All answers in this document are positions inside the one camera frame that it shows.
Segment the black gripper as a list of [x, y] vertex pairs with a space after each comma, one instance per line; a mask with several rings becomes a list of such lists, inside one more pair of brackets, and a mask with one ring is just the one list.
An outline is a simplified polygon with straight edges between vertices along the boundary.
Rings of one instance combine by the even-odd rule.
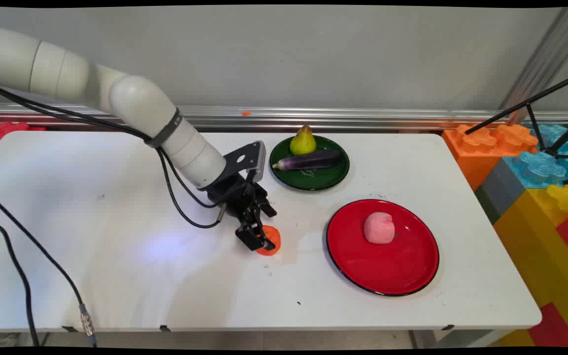
[[235, 230], [235, 236], [250, 251], [273, 251], [276, 248], [273, 240], [266, 236], [261, 212], [273, 218], [277, 211], [271, 206], [267, 191], [257, 182], [236, 173], [210, 184], [207, 196], [215, 205], [225, 204], [227, 212], [238, 218], [240, 226]]

